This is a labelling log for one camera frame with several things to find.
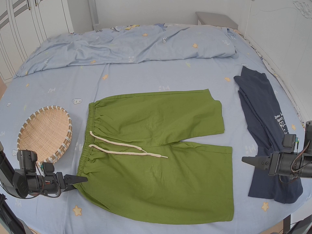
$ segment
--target star pattern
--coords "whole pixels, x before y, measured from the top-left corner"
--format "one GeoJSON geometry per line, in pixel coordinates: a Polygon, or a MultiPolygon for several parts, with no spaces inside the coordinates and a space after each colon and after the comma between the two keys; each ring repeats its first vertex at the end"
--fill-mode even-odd
{"type": "Polygon", "coordinates": [[[266,212],[268,208],[269,208],[269,202],[263,202],[263,206],[261,207],[261,209],[263,209],[266,212]]]}
{"type": "Polygon", "coordinates": [[[75,216],[81,216],[82,213],[81,213],[81,208],[79,208],[78,206],[76,206],[74,209],[73,209],[73,212],[75,213],[75,216]]]}

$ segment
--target drawstring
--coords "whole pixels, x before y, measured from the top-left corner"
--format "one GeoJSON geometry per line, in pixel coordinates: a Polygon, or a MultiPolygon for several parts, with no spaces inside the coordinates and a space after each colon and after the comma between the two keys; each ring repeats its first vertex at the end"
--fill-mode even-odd
{"type": "Polygon", "coordinates": [[[146,152],[145,150],[143,150],[141,147],[139,146],[134,146],[134,145],[130,145],[130,144],[124,144],[124,143],[119,143],[119,142],[113,142],[113,141],[109,141],[107,139],[104,139],[104,138],[101,138],[101,137],[98,137],[96,135],[94,135],[92,133],[92,131],[90,131],[90,135],[92,135],[94,138],[97,138],[97,139],[100,139],[100,140],[103,140],[107,143],[110,143],[110,144],[113,144],[113,145],[118,145],[118,146],[128,146],[128,147],[134,147],[140,151],[143,151],[144,153],[133,153],[133,152],[114,152],[114,151],[108,151],[108,150],[104,150],[102,149],[101,147],[99,146],[96,146],[96,145],[89,145],[89,147],[95,147],[96,149],[102,151],[102,152],[105,152],[105,153],[108,153],[108,154],[128,154],[128,155],[141,155],[141,156],[144,156],[144,155],[150,155],[150,156],[154,156],[154,157],[158,157],[158,158],[168,158],[167,156],[162,156],[160,154],[152,154],[152,153],[148,153],[146,152]]]}

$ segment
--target bamboo basket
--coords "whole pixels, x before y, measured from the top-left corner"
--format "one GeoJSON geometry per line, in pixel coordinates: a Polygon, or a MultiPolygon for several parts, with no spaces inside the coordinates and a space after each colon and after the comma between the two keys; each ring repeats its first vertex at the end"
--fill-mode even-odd
{"type": "Polygon", "coordinates": [[[17,150],[37,153],[37,164],[55,163],[67,150],[72,137],[69,113],[59,106],[47,106],[34,112],[18,134],[17,150]]]}

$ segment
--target green shorts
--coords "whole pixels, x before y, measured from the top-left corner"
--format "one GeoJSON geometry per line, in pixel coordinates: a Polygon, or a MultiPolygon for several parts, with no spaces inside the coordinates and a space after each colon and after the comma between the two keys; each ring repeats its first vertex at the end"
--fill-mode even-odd
{"type": "Polygon", "coordinates": [[[181,142],[223,133],[221,108],[208,89],[90,103],[77,173],[88,182],[75,187],[92,203],[138,221],[231,221],[232,147],[181,142]]]}

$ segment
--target headboard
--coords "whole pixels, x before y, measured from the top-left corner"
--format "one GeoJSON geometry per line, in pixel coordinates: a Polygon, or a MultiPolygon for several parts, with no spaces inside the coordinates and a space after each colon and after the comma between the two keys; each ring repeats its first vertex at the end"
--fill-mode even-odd
{"type": "Polygon", "coordinates": [[[283,81],[301,119],[311,120],[312,0],[246,0],[238,30],[283,81]]]}

